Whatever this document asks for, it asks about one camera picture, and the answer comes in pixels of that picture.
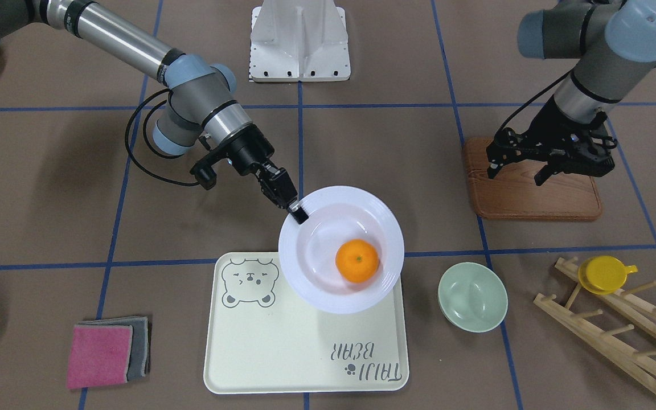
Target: wooden cutting board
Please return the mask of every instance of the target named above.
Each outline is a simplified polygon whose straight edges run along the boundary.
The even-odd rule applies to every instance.
[[[523,161],[503,167],[487,177],[485,148],[492,138],[470,138],[463,154],[474,212],[482,218],[502,220],[591,221],[601,216],[599,192],[592,177],[558,174],[542,186],[533,177],[545,163]]]

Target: brown floor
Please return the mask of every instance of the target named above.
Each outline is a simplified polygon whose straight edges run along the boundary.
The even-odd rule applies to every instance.
[[[479,224],[461,141],[491,136],[573,66],[522,58],[515,46],[521,17],[554,2],[337,2],[346,9],[351,80],[302,86],[247,83],[258,0],[101,3],[231,67],[237,100],[304,194],[354,185],[393,210],[408,252],[401,283],[411,376],[398,392],[211,394],[201,378],[214,260],[275,251],[285,215],[227,165],[210,192],[128,167],[125,122],[155,81],[144,84],[64,31],[28,26],[0,43],[0,409],[656,408],[654,395],[532,303],[538,292],[570,294],[570,281],[550,268],[559,256],[633,263],[642,273],[628,288],[656,278],[656,70],[610,114],[622,149],[617,169],[597,180],[599,220]],[[526,127],[537,110],[511,125]],[[139,143],[146,165],[189,179],[189,161],[147,154]],[[439,310],[440,276],[467,260],[491,263],[507,286],[501,329],[466,333]],[[656,288],[643,296],[656,304]],[[596,306],[581,296],[577,308]],[[98,314],[149,315],[151,373],[69,391],[72,326]],[[594,322],[623,324],[612,315]]]

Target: blue joint cover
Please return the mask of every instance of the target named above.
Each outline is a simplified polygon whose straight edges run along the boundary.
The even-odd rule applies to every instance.
[[[163,135],[161,130],[159,130],[158,124],[156,124],[156,127],[153,127],[153,142],[156,143],[156,146],[160,150],[169,155],[182,155],[191,149],[191,147],[184,147],[183,145],[178,145],[172,140],[169,140],[169,138]]]
[[[656,0],[629,0],[609,19],[604,37],[627,60],[656,62]]]
[[[237,91],[237,77],[235,74],[224,64],[212,64],[211,68],[215,68],[217,71],[222,73],[224,78],[227,80],[227,86],[229,86],[229,92],[234,94]]]
[[[523,57],[546,58],[543,52],[543,10],[528,13],[520,22],[518,50]]]
[[[209,67],[200,56],[196,54],[184,54],[177,58],[175,62],[169,64],[164,78],[166,79],[166,84],[173,90],[187,81],[210,75],[211,73],[214,73],[214,68]]]

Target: tangerine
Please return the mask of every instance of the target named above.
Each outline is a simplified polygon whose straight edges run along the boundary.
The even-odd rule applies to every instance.
[[[363,239],[353,239],[338,249],[335,265],[349,282],[366,282],[378,270],[378,253]]]

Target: black cable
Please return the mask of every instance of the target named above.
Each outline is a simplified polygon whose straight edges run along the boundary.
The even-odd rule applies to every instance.
[[[169,91],[170,90],[168,88],[164,88],[161,91],[157,91],[156,93],[151,94],[151,96],[149,96],[142,103],[140,103],[138,105],[138,107],[136,107],[136,111],[133,111],[133,114],[130,115],[130,119],[128,120],[128,124],[125,127],[125,138],[124,138],[125,150],[128,152],[128,158],[130,158],[130,160],[133,161],[133,164],[135,164],[135,166],[137,166],[138,169],[145,172],[150,177],[158,179],[159,181],[168,182],[169,184],[180,185],[182,187],[195,187],[199,184],[199,182],[174,181],[173,179],[165,178],[165,177],[162,177],[161,175],[154,174],[153,172],[146,169],[146,167],[142,166],[141,163],[139,163],[136,160],[136,157],[133,156],[133,151],[130,148],[130,138],[128,137],[128,134],[130,134],[130,128],[133,127],[133,123],[136,121],[136,117],[138,117],[139,112],[141,112],[141,110],[143,110],[143,108],[146,106],[146,104],[153,101],[157,96],[160,96],[161,94],[164,94],[164,93],[168,93]]]
[[[516,110],[513,112],[513,114],[510,114],[510,117],[508,117],[508,118],[505,120],[505,122],[503,122],[503,124],[500,125],[500,128],[498,128],[498,132],[497,132],[497,133],[502,132],[502,130],[505,129],[505,126],[508,125],[508,122],[510,122],[510,120],[512,120],[513,118],[515,118],[516,115],[518,115],[521,111],[523,111],[524,109],[526,109],[529,105],[533,104],[533,101],[536,101],[540,96],[542,96],[543,94],[547,93],[551,88],[554,88],[558,83],[560,83],[561,81],[563,81],[563,79],[566,78],[571,72],[572,72],[572,70],[568,70],[567,73],[565,73],[564,75],[558,77],[557,80],[555,80],[553,83],[550,83],[549,86],[547,86],[546,88],[544,88],[543,90],[541,90],[541,91],[540,91],[539,93],[537,93],[535,96],[531,97],[531,99],[529,99],[528,101],[526,101],[525,104],[521,105],[518,109],[516,109]]]
[[[168,100],[163,100],[163,101],[159,102],[158,104],[154,105],[153,108],[149,109],[148,114],[146,114],[146,118],[144,118],[144,120],[143,120],[144,122],[143,122],[143,127],[141,127],[141,130],[143,131],[143,140],[144,140],[144,142],[146,142],[146,146],[148,146],[148,149],[151,150],[152,153],[154,153],[154,154],[156,154],[156,156],[159,156],[159,157],[161,157],[163,159],[166,159],[166,160],[174,160],[174,159],[179,158],[183,154],[182,155],[166,155],[166,154],[159,153],[159,151],[156,150],[156,148],[153,148],[153,145],[151,145],[151,142],[148,139],[148,135],[146,135],[146,130],[148,130],[148,120],[151,119],[151,115],[153,115],[153,113],[156,112],[156,110],[159,109],[159,107],[161,107],[163,104],[166,104],[166,102],[168,102]]]

